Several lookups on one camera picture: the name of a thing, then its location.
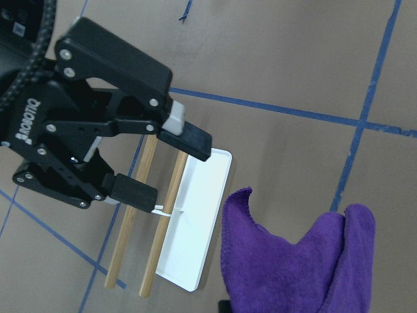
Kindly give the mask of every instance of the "screw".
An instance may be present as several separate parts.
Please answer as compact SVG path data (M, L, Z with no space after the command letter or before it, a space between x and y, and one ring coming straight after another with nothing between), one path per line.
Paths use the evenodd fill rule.
M57 131L57 127L55 125L53 125L53 124L48 124L48 125L46 125L46 130L48 132L56 132Z
M44 148L39 148L38 149L38 154L40 154L40 155L46 155L46 150Z
M62 49L60 52L59 52L59 55L64 59L64 60L71 60L71 58L72 58L72 54L71 54L71 52L69 51L69 50L67 50L67 49Z
M151 106L158 106L159 105L159 102L156 100L156 99L150 99L149 100L149 104L151 105Z
M6 10L5 8L1 9L1 17L9 22L13 21L14 19L13 14L9 10Z
M72 68L66 67L66 68L64 68L64 75L66 77L73 78L73 77L75 77L76 72Z

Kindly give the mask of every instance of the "wooden stick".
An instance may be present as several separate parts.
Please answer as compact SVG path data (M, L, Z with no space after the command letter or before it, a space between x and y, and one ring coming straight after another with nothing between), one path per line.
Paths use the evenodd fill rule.
M178 189L180 187L182 174L184 173L185 164L188 155L182 151L178 153L177 161L175 163L174 172L169 183L167 197L164 202L162 212L172 214L175 199L177 198ZM165 235L167 233L169 224L169 217L160 216L158 227L154 241L152 243L151 253L149 254L148 263L146 265L145 276L142 280L139 296L148 298L151 294L152 285L155 278L156 267L158 266L159 257L161 255L162 245L164 244Z
M158 139L156 136L148 136L135 177L135 179L141 183L146 183L157 142ZM124 251L127 247L130 233L132 232L136 212L137 209L131 207L130 205L126 208L115 250L113 251L113 256L111 257L109 271L107 273L106 281L104 282L104 287L106 288L113 289L116 286L117 277L119 275L120 268L122 267Z

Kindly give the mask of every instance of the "blue tape line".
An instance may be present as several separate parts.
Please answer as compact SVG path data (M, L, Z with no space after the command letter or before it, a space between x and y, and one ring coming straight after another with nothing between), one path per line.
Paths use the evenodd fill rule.
M1 189L0 189L0 194L3 196L3 197L5 197L8 201L10 201L10 202L12 202L13 201L13 198L12 197L10 197L6 192L4 192L4 191L2 191Z
M79 16L83 16L84 12L85 12L85 8L87 8L87 5L89 4L89 0L85 0L83 8L81 10L81 13L79 14Z
M351 143L351 152L349 153L346 159L345 167L343 168L343 171L339 180L338 188L336 190L332 205L330 207L330 210L333 212L336 212L338 210L343 191L345 190L347 180L351 174L352 165L353 165L356 153L358 152L360 140L362 139L362 134L364 133L365 126L367 125L366 121L369 115L369 111L371 109L373 97L375 96L375 91L377 90L377 84L381 76L381 70L384 65L384 60L386 57L386 53L388 51L388 47L390 45L392 32L394 30L395 21L397 19L400 6L401 6L401 0L396 0L392 15L390 16L386 24L384 36L382 38L381 46L378 52L377 61L373 69L371 82L367 90L364 107L362 108L362 112L360 114L360 118L358 121L358 126L356 127L356 131L354 133L354 137Z
M139 140L139 143L137 145L132 163L130 164L130 167L129 167L129 171L128 171L128 176L129 177L132 176L132 173L133 173L133 170L135 168L137 159L139 157L139 152L141 150L144 137L145 137L144 135L141 136L141 139ZM91 288L93 287L94 280L96 279L97 269L101 266L100 263L102 261L104 251L106 250L111 231L113 230L114 224L116 222L117 215L119 214L120 206L121 206L120 203L116 205L115 211L114 211L113 216L111 218L109 227L108 227L107 232L106 232L106 236L104 237L102 248L100 249L100 253L98 254L96 266L93 269L93 273L91 274L89 284L87 285L87 289L85 290L83 300L82 300L82 302L79 306L79 310L78 310L79 313L82 313L84 311L85 304L87 303L87 300L90 296Z
M4 196L7 200L13 201L13 198L11 198L8 194L6 194L4 191L0 189L0 194ZM74 251L76 254L81 256L85 261L90 263L92 266L96 266L96 262L90 258L88 255L86 255L84 252L82 252L79 248L77 248L75 245L73 245L70 241L65 239L62 235L57 233L55 230L50 228L45 222L41 221L38 217L36 217L32 212L30 212L28 209L26 209L24 206L22 206L20 203L13 201L13 204L20 209L23 213L25 213L28 217L32 218L36 223L38 223L40 226L42 226L46 231L51 233L55 238L57 238L60 242L62 242L64 245L66 245L68 248L70 248L72 251ZM98 266L98 270L107 275L107 270L102 267L101 265ZM126 284L122 282L121 280L117 280L117 284L123 288L126 289Z
M328 115L328 114L323 114L323 113L315 113L315 112L310 112L310 111L297 110L297 109L292 109L292 108L286 108L284 106L275 106L272 104L266 104L262 102L255 102L255 101L249 101L249 100L242 100L238 98L212 95L210 93L200 93L199 91L191 91L191 90L179 89L179 88L170 88L169 91L172 93L178 93L181 95L221 101L221 102L226 102L226 103L231 103L231 104L237 104L239 106L247 106L250 108L257 108L257 109L262 109L262 110L267 110L267 111L272 111L272 112L306 117L308 119L316 119L319 121L326 121L326 122L331 122L331 123L336 123L336 124L342 124L342 125L348 125L348 126L356 126L358 124L358 121L356 119L349 119L347 117L340 117L340 116Z
M326 121L326 122L331 122L331 123L341 124L341 125L346 125L346 126L354 126L354 127L358 126L358 120L349 119L346 117L339 117L335 115L327 115L327 114L321 114L321 113L315 113L315 112L309 112L309 111L303 111L303 110L290 109L290 108L286 108L283 106L275 106L273 104L265 104L261 102L254 102L254 101L242 100L242 99L237 99L237 98L213 95L210 93L200 93L199 91L192 91L192 90L186 90L186 89L180 89L180 88L172 87L169 91L172 93L180 94L180 95L232 103L238 106L247 106L250 108L257 108L257 109L266 110L266 111L284 113L288 115L305 117L308 119L316 119L318 121ZM417 138L417 130L413 130L413 129L403 130L401 127L397 127L397 126L366 122L365 129L376 130L379 132L386 132L388 134L395 134L395 135L400 135L400 136Z
M13 198L10 199L10 205L9 205L8 210L7 210L7 213L6 213L6 217L5 217L4 221L3 221L3 224L1 225L0 238L1 238L1 234L3 234L3 230L6 227L6 223L7 223L7 220L8 220L8 216L10 215L10 211L12 210L13 203L14 203L14 200L16 199L16 195L18 194L18 191L19 191L19 186L16 187L16 189L14 190Z
M185 22L186 18L188 17L188 13L190 13L191 5L193 4L193 0L189 0L187 3L187 7L185 8L184 14L178 19L178 21Z
M417 138L417 130L414 129L403 130L401 127L397 126L383 125L370 122L366 123L365 128L370 130L376 130L377 132L386 132L388 134Z

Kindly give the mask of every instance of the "white plastic tray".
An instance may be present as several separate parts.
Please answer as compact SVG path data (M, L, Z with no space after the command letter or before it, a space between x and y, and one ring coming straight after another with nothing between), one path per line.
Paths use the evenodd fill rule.
M188 156L156 269L187 291L198 287L231 161L219 149L206 162Z

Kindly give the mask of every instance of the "purple microfiber cloth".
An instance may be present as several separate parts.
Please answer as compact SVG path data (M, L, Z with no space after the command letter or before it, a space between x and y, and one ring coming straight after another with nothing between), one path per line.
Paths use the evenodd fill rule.
M251 193L237 191L223 208L222 273L233 313L369 312L371 211L355 204L346 217L325 213L292 245L253 221Z

